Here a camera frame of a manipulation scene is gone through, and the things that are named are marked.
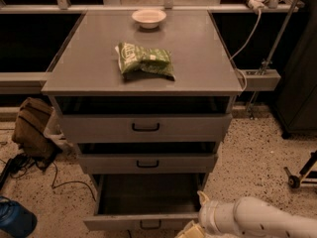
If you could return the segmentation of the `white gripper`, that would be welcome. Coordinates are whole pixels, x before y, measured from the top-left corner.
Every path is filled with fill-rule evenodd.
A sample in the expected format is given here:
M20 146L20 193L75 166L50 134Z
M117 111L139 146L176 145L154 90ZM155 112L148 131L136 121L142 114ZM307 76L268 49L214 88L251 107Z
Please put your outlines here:
M190 221L175 238L205 238L210 235L238 234L239 227L234 218L234 204L210 200L202 190L197 191L201 208L198 223Z

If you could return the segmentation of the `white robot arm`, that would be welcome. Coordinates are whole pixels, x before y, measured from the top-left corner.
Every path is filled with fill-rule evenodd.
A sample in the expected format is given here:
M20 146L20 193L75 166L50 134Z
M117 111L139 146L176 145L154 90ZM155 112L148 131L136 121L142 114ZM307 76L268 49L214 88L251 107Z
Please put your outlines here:
M239 238L317 238L317 220L282 211L255 197L225 203L198 190L198 222L190 221L175 238L231 234Z

